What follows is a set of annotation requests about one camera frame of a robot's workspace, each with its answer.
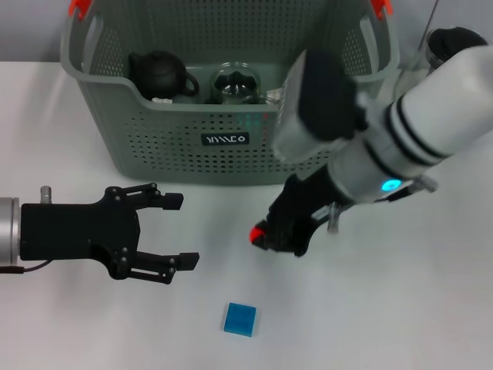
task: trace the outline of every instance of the blue cube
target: blue cube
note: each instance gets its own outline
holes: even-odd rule
[[[224,323],[224,331],[251,337],[253,334],[253,323],[255,322],[256,313],[257,309],[255,307],[230,303],[226,315],[226,322]]]

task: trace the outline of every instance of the gray basket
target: gray basket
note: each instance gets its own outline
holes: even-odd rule
[[[93,0],[65,25],[62,65],[76,78],[118,170],[154,181],[252,185],[282,183],[320,168],[328,153],[279,163],[270,139],[276,107],[205,105],[209,77],[224,62],[247,62],[263,93],[279,88],[306,48],[328,49],[376,96],[398,64],[393,19],[371,0]],[[174,104],[145,100],[128,55],[166,50],[200,82],[199,96]],[[247,145],[204,146],[203,133],[249,133]]]

